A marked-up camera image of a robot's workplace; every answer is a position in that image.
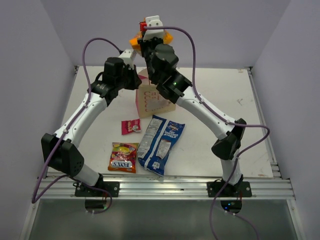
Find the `orange mango candy bag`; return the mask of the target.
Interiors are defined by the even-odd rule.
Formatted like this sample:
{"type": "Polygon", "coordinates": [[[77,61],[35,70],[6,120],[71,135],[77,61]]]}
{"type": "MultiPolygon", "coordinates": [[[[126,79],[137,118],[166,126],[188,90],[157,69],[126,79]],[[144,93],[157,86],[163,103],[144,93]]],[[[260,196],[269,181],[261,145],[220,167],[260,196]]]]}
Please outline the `orange mango candy bag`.
{"type": "Polygon", "coordinates": [[[173,41],[173,36],[164,29],[155,29],[148,30],[145,27],[162,27],[163,23],[160,19],[159,15],[148,16],[145,17],[143,21],[139,23],[139,32],[132,38],[129,43],[131,47],[137,51],[141,51],[140,44],[138,40],[142,40],[143,42],[151,41],[151,40],[161,40],[165,44],[170,44],[173,41]]]}

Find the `beige Cakes paper bag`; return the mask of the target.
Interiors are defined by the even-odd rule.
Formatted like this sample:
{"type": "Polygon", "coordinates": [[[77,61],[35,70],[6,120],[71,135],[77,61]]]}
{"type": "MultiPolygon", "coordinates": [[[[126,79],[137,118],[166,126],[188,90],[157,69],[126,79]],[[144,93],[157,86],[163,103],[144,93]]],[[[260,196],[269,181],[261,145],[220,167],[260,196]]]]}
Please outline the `beige Cakes paper bag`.
{"type": "Polygon", "coordinates": [[[141,80],[141,84],[135,92],[135,104],[138,116],[141,119],[176,110],[176,106],[163,98],[156,89],[157,86],[151,83],[146,68],[138,72],[138,77],[141,80]]]}

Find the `blue chips bag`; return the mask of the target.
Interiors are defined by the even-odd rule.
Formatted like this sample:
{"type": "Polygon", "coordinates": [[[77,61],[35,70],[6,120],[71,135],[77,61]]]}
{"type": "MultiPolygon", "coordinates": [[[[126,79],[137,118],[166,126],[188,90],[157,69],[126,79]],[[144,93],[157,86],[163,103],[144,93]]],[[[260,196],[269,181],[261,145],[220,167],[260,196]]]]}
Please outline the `blue chips bag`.
{"type": "Polygon", "coordinates": [[[185,126],[184,123],[153,115],[137,149],[140,166],[163,177],[170,152],[185,126]]]}

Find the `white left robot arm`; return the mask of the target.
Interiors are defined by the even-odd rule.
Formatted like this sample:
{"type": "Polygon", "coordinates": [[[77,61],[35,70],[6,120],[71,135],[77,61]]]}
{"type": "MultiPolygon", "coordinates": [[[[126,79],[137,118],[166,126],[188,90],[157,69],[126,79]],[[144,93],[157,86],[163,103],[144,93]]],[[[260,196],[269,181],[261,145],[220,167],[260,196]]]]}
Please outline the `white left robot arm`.
{"type": "Polygon", "coordinates": [[[47,165],[86,184],[92,196],[103,193],[100,174],[85,164],[79,145],[95,119],[118,96],[122,89],[136,90],[142,83],[131,57],[109,57],[104,63],[102,79],[90,83],[79,107],[67,122],[53,134],[41,139],[47,165]]]}

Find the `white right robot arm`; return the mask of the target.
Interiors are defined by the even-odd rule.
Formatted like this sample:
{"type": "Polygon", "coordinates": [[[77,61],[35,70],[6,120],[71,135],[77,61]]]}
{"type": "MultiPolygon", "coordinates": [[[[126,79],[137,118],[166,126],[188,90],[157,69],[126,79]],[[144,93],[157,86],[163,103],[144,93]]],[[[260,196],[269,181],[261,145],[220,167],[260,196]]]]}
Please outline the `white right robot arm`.
{"type": "Polygon", "coordinates": [[[156,85],[159,94],[176,104],[205,124],[217,138],[211,148],[212,153],[221,160],[223,192],[235,196],[243,180],[236,156],[239,153],[246,122],[224,115],[194,90],[192,82],[177,70],[178,56],[174,49],[161,38],[138,39],[141,55],[145,60],[148,78],[156,85]]]}

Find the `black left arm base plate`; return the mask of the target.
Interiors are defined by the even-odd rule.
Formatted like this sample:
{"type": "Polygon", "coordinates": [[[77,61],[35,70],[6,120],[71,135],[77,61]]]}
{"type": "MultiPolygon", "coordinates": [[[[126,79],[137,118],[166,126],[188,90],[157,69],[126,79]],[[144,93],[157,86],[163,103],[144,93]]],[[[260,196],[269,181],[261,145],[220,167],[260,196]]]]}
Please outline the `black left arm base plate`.
{"type": "Polygon", "coordinates": [[[118,181],[104,181],[99,186],[86,186],[83,183],[74,182],[74,195],[76,197],[118,197],[120,183],[118,181]]]}

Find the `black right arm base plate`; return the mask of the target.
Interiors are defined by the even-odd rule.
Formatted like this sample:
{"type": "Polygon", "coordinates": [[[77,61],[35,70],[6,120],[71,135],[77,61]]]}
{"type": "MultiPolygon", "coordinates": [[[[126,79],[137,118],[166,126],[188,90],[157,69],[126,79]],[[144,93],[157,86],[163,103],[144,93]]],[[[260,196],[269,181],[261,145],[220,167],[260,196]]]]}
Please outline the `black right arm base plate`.
{"type": "MultiPolygon", "coordinates": [[[[206,190],[209,198],[214,198],[224,185],[224,181],[215,180],[206,183],[206,190]]],[[[252,197],[251,185],[248,181],[241,181],[236,185],[228,184],[218,195],[222,198],[252,197]]]]}

